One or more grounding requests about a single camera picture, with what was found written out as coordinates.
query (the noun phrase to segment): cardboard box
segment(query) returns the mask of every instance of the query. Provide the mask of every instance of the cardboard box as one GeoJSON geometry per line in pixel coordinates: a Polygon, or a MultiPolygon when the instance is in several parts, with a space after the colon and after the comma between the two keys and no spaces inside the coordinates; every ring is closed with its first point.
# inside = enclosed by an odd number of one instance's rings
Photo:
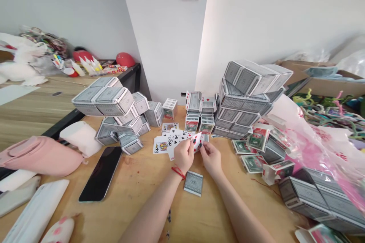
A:
{"type": "MultiPolygon", "coordinates": [[[[331,63],[311,63],[311,62],[281,61],[281,60],[277,61],[276,64],[284,68],[290,69],[294,72],[293,75],[286,82],[286,85],[290,85],[300,80],[310,78],[305,72],[303,72],[308,68],[316,66],[334,65],[331,63]]],[[[344,77],[350,77],[353,79],[362,79],[361,77],[344,70],[339,70],[337,73],[341,74],[344,77]]],[[[305,86],[303,86],[303,88],[299,90],[299,92],[307,93],[309,88],[312,89],[311,94],[313,95],[322,95],[328,97],[337,97],[341,90],[343,91],[341,98],[345,98],[347,95],[354,95],[355,98],[357,98],[365,94],[365,84],[363,83],[341,82],[336,80],[310,78],[309,82],[305,86]]]]}

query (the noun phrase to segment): white tissue roll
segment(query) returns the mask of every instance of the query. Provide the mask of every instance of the white tissue roll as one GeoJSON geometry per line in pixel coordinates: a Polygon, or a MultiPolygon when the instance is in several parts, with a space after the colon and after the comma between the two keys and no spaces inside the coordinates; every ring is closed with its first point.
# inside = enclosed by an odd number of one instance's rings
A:
{"type": "Polygon", "coordinates": [[[88,158],[102,148],[95,140],[96,131],[84,121],[78,121],[63,129],[60,137],[77,146],[85,158],[88,158]]]}
{"type": "Polygon", "coordinates": [[[27,170],[18,170],[7,176],[5,179],[0,181],[0,191],[13,191],[32,177],[34,177],[37,173],[27,171],[27,170]]]}

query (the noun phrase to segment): wooden table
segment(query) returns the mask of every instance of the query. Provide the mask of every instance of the wooden table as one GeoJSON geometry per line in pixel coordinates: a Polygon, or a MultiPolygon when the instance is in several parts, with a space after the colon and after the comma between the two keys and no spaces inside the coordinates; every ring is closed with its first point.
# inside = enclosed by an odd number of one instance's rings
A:
{"type": "MultiPolygon", "coordinates": [[[[176,122],[180,128],[184,126],[185,115],[184,107],[179,106],[176,122]]],[[[102,118],[85,117],[84,121],[97,129],[102,118]]],[[[173,166],[167,154],[152,154],[154,137],[160,135],[161,128],[151,127],[151,131],[140,137],[142,150],[132,156],[122,155],[102,202],[79,203],[78,198],[104,147],[88,159],[87,165],[80,165],[65,177],[70,183],[46,231],[61,217],[79,214],[70,242],[117,242],[173,166]]],[[[298,242],[294,231],[301,217],[287,209],[274,193],[278,193],[277,186],[260,185],[258,182],[263,181],[259,175],[246,174],[230,140],[217,137],[210,138],[210,142],[222,153],[223,170],[229,181],[274,239],[278,243],[298,242]]],[[[166,222],[161,242],[166,240],[166,231],[170,233],[169,242],[237,242],[218,188],[205,170],[200,153],[195,155],[191,171],[204,176],[202,196],[183,191],[184,182],[180,183],[171,206],[171,223],[166,222]]],[[[43,176],[41,183],[55,180],[58,178],[43,176]]],[[[0,218],[0,240],[5,238],[24,208],[25,205],[0,218]]]]}

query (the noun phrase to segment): black phone screen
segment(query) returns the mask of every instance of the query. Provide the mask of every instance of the black phone screen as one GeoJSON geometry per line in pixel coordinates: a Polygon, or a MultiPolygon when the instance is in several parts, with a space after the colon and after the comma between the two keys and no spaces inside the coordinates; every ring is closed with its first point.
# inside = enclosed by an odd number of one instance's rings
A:
{"type": "Polygon", "coordinates": [[[103,200],[122,153],[123,152],[120,147],[105,148],[79,197],[79,202],[103,200]]]}

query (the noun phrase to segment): pink bag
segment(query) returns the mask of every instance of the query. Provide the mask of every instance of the pink bag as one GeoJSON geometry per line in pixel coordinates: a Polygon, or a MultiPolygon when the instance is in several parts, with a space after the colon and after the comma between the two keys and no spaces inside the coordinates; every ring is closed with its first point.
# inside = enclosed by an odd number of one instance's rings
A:
{"type": "Polygon", "coordinates": [[[71,174],[82,161],[80,153],[44,136],[33,136],[0,153],[0,167],[23,169],[55,177],[71,174]]]}

